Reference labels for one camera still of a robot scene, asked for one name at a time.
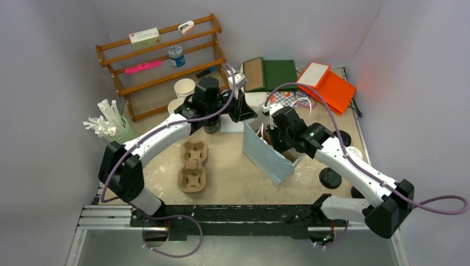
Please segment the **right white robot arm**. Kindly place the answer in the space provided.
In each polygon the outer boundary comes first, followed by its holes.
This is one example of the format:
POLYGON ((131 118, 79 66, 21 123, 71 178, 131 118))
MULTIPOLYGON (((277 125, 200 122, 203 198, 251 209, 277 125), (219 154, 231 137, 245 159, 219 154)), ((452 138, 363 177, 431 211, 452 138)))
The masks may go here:
POLYGON ((268 133, 278 151, 294 149, 323 163, 354 186, 358 198, 321 196, 311 218, 323 226, 332 219, 363 223, 376 235, 390 239, 412 211, 414 185, 382 174, 361 158, 341 147, 341 139, 320 123, 307 125, 290 106, 269 107, 268 133))

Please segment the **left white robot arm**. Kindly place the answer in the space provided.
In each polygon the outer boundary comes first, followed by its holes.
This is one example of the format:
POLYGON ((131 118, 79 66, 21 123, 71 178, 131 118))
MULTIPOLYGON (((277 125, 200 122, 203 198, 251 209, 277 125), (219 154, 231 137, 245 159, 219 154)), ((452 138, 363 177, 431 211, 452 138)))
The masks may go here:
POLYGON ((230 89, 220 92, 217 79, 202 78, 195 85, 194 93, 164 122, 124 144, 113 141, 107 145, 98 173, 99 181, 118 199, 142 210, 144 220, 150 226, 163 224, 165 211, 161 208, 164 203, 145 187, 145 166, 175 142, 200 128, 208 130, 216 126, 222 114, 229 115, 233 122, 257 117, 241 90, 247 78, 235 73, 228 81, 230 89))

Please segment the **light blue paper bag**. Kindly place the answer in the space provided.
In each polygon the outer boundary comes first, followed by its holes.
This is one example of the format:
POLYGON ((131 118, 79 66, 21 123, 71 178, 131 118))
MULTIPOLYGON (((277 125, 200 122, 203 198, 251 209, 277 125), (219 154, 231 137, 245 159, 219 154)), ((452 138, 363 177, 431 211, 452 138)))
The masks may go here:
POLYGON ((279 185, 295 170, 304 155, 293 149, 289 150, 297 157, 291 162, 267 144, 264 139, 265 131, 275 127, 263 125, 262 105, 256 108, 258 117, 244 123, 242 151, 275 184, 279 185))

